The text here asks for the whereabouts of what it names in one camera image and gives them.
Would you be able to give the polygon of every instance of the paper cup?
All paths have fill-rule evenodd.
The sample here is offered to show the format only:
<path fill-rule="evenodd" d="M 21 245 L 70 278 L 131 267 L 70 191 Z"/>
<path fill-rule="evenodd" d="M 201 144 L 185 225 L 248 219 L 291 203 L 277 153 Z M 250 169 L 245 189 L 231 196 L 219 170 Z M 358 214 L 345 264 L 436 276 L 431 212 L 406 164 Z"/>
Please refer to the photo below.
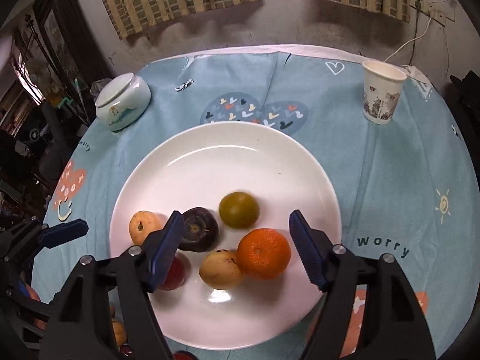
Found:
<path fill-rule="evenodd" d="M 407 75 L 395 66 L 380 61 L 365 61 L 363 67 L 363 114 L 373 123 L 388 124 L 392 120 Z"/>

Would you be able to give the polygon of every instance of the orange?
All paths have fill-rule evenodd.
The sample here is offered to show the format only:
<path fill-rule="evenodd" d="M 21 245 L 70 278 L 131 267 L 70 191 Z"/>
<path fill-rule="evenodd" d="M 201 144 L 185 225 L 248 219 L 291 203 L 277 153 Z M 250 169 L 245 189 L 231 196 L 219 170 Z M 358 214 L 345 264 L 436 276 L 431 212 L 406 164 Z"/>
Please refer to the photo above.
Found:
<path fill-rule="evenodd" d="M 242 238 L 237 248 L 240 270 L 254 278 L 273 279 L 289 265 L 292 252 L 278 231 L 261 228 Z"/>

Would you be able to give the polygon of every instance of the plastic bag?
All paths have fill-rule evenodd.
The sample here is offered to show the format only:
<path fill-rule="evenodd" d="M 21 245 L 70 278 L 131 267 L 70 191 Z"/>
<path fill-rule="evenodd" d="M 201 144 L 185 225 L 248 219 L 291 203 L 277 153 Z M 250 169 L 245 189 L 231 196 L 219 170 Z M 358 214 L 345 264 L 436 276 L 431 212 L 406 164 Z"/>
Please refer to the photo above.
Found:
<path fill-rule="evenodd" d="M 99 81 L 94 81 L 92 87 L 90 88 L 90 94 L 97 99 L 98 95 L 107 84 L 112 81 L 112 79 L 101 79 Z"/>

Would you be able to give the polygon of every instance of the light blue tablecloth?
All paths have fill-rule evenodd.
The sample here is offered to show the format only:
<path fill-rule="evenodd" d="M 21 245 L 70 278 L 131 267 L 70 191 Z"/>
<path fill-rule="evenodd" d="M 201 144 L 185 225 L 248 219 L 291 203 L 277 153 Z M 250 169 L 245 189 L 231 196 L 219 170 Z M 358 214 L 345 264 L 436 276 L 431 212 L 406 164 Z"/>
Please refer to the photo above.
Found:
<path fill-rule="evenodd" d="M 193 62 L 186 57 L 158 61 L 138 74 L 152 91 L 146 112 L 119 133 L 96 120 L 58 185 L 54 200 L 70 194 L 69 220 L 86 219 L 90 231 L 36 257 L 33 288 L 42 300 L 48 302 L 61 289 L 82 255 L 109 257 L 115 201 L 150 150 L 199 123 L 270 124 L 272 112 L 279 114 L 272 128 L 304 145 L 332 180 L 344 244 L 371 258 L 393 253 L 414 290 L 427 294 L 437 355 L 453 342 L 470 316 L 479 284 L 480 194 L 465 143 L 455 133 L 458 127 L 434 89 L 407 79 L 392 122 L 378 126 L 362 115 L 363 70 L 356 63 L 281 52 L 212 55 Z M 174 90 L 188 79 L 194 80 L 191 86 Z M 224 110 L 222 97 L 245 102 Z M 45 221 L 59 222 L 53 202 Z M 201 360 L 297 359 L 307 325 L 308 318 L 267 343 L 231 353 L 189 350 Z M 185 349 L 169 343 L 173 350 Z"/>

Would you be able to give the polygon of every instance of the yellow fruit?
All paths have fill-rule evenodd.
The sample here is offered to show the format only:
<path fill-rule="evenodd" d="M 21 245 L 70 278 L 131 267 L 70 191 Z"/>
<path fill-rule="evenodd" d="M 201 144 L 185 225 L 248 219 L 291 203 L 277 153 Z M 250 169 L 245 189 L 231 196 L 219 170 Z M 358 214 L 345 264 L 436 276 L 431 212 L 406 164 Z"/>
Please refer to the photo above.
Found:
<path fill-rule="evenodd" d="M 139 211 L 131 217 L 128 231 L 134 245 L 142 245 L 151 232 L 163 229 L 164 225 L 154 212 Z"/>
<path fill-rule="evenodd" d="M 243 280 L 235 253 L 228 250 L 217 250 L 206 256 L 198 273 L 208 286 L 216 290 L 229 290 Z"/>
<path fill-rule="evenodd" d="M 112 319 L 112 326 L 117 346 L 125 344 L 127 342 L 127 332 L 125 332 L 123 325 L 117 320 Z"/>

